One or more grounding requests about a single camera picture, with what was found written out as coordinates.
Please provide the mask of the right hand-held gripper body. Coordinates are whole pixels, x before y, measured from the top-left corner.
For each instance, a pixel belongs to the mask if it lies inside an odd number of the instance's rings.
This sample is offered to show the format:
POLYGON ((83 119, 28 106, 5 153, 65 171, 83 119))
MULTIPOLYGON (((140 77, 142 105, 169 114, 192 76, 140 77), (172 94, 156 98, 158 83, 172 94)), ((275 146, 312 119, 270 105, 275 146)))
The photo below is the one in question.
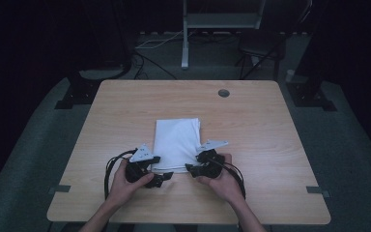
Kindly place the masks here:
POLYGON ((199 162, 199 166, 194 167, 195 176, 205 176, 209 178, 216 178, 221 173, 225 157, 216 152, 217 148, 226 146, 226 140, 207 140, 198 149, 198 155, 201 152, 207 152, 207 158, 204 162, 199 162))

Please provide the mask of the white printed tank top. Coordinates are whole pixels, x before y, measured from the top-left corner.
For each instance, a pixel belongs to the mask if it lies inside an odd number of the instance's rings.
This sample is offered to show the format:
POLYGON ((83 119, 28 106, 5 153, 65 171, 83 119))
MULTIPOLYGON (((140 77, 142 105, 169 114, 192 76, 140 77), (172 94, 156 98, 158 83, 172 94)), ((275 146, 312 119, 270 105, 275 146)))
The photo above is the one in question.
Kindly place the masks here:
POLYGON ((186 165, 197 165, 197 149, 200 143, 198 118, 157 120, 154 155, 160 157, 152 165, 156 173, 186 172, 186 165))

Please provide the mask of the grey round stand base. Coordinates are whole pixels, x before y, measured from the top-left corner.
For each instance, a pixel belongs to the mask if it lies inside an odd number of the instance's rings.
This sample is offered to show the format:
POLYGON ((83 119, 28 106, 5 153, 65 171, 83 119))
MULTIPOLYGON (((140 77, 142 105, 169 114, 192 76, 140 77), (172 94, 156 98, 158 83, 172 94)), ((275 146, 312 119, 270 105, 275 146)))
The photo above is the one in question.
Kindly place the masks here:
POLYGON ((99 70, 86 70, 80 71, 79 74, 86 79, 91 80, 101 80, 115 78, 117 75, 121 74, 123 69, 99 69, 99 70))

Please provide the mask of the white metal stand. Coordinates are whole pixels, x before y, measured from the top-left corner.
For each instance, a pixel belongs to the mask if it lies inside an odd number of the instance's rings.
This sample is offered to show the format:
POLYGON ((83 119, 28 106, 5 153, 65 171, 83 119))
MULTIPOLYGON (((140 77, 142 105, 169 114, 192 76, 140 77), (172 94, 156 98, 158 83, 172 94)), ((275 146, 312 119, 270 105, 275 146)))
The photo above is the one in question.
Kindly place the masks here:
POLYGON ((187 11, 187 0, 183 0, 183 49, 181 68, 189 67, 189 29, 258 29, 267 0, 259 0, 255 13, 191 14, 187 11))

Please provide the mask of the grey tape strip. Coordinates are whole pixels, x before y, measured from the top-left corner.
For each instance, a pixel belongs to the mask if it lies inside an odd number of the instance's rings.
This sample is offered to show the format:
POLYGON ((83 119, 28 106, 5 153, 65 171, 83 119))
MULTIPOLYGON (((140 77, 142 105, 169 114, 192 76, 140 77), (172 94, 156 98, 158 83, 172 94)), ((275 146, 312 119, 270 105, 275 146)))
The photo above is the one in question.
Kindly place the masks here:
POLYGON ((69 192, 70 189, 71 189, 71 186, 69 185, 57 185, 54 187, 50 187, 47 193, 53 195, 56 192, 69 192))
POLYGON ((308 193, 321 194, 324 198, 330 198, 330 193, 320 187, 307 186, 306 190, 308 193))

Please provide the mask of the person's right hand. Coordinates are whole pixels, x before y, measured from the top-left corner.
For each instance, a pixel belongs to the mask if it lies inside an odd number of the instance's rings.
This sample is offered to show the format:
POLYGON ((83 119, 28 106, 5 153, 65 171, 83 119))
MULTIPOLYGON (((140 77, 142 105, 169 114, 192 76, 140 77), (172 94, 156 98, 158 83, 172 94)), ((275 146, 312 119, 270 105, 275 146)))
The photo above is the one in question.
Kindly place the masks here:
POLYGON ((237 207, 244 203, 243 194, 238 181, 234 177, 236 170, 232 166, 232 156, 230 154, 223 154, 223 156, 225 157, 225 167, 217 178, 200 176, 196 180, 200 184, 210 187, 218 197, 232 207, 237 207))

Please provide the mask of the person's left hand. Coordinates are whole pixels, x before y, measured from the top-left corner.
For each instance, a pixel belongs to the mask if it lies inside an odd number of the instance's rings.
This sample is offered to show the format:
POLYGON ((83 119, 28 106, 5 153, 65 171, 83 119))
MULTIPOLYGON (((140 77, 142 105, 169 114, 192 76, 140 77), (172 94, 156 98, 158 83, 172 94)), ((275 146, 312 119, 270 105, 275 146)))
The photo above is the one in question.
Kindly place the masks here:
POLYGON ((112 187, 106 199, 106 203, 113 211, 117 211, 124 206, 135 194, 135 192, 150 183, 154 174, 149 173, 141 177, 134 183, 130 183, 126 179, 126 167, 128 162, 124 159, 120 162, 117 171, 114 174, 112 187))

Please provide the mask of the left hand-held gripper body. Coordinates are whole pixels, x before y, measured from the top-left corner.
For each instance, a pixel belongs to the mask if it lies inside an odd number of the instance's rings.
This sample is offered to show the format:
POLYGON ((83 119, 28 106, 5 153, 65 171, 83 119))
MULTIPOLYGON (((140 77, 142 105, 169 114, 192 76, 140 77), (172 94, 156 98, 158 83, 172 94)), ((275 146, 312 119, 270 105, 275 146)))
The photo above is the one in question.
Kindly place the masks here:
POLYGON ((128 159, 126 166, 126 179, 130 183, 137 182, 140 178, 150 173, 148 167, 149 161, 154 157, 150 149, 141 145, 134 151, 134 154, 128 159))

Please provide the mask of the black stand with flat foot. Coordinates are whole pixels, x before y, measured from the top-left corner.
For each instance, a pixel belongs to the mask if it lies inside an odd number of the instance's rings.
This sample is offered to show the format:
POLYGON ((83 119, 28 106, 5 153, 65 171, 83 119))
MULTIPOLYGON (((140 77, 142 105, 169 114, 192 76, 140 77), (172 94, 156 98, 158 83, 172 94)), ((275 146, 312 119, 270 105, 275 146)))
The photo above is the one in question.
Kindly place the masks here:
POLYGON ((119 70, 117 79, 130 69, 126 35, 120 18, 122 0, 61 0, 58 29, 62 38, 61 65, 70 83, 58 109, 90 104, 104 81, 87 78, 83 71, 119 70))
POLYGON ((315 19, 314 28, 296 69, 294 81, 286 86, 296 107, 321 107, 324 111, 336 111, 333 101, 329 100, 322 90, 326 49, 322 42, 321 28, 324 26, 323 19, 329 0, 313 1, 309 16, 315 19))

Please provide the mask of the black chair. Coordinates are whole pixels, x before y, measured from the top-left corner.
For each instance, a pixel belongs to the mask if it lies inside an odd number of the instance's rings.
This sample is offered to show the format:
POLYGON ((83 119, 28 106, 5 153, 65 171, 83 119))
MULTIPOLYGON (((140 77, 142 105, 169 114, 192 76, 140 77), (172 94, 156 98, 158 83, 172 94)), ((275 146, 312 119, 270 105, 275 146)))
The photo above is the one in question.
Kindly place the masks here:
POLYGON ((287 37, 284 34, 263 30, 243 33, 238 43, 238 50, 243 55, 237 62, 237 65, 242 65, 240 80, 249 77, 265 60, 272 60, 272 79, 276 81, 279 74, 279 64, 286 55, 286 40, 287 37), (245 60, 248 57, 256 57, 258 61, 248 72, 244 72, 245 60))

